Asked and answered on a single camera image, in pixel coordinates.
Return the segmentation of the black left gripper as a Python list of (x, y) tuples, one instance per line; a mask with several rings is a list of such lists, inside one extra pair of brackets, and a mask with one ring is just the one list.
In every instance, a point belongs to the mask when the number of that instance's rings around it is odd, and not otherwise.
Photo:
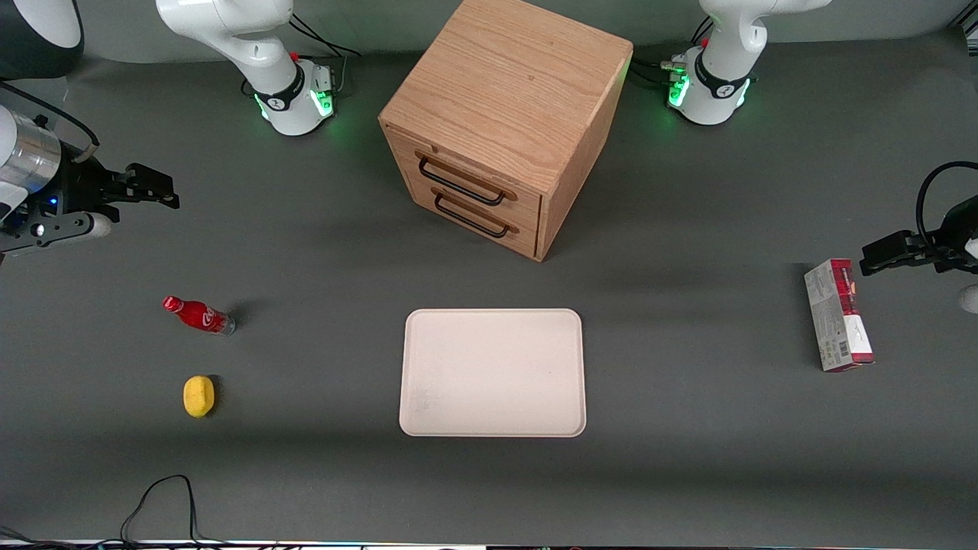
[(928, 232), (937, 251), (934, 261), (925, 240), (912, 231), (897, 231), (862, 248), (860, 272), (870, 277), (884, 270), (934, 264), (936, 273), (961, 270), (976, 273), (977, 196), (957, 203), (944, 216), (939, 229)]

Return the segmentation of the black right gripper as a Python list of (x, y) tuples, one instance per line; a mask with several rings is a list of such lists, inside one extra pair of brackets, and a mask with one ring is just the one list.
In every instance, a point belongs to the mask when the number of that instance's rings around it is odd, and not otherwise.
[(126, 166), (125, 182), (118, 172), (107, 170), (100, 161), (88, 159), (82, 163), (64, 161), (55, 177), (46, 185), (46, 216), (74, 212), (97, 212), (118, 222), (118, 210), (113, 202), (154, 202), (169, 209), (180, 208), (178, 195), (173, 193), (173, 179), (165, 173), (143, 164)]

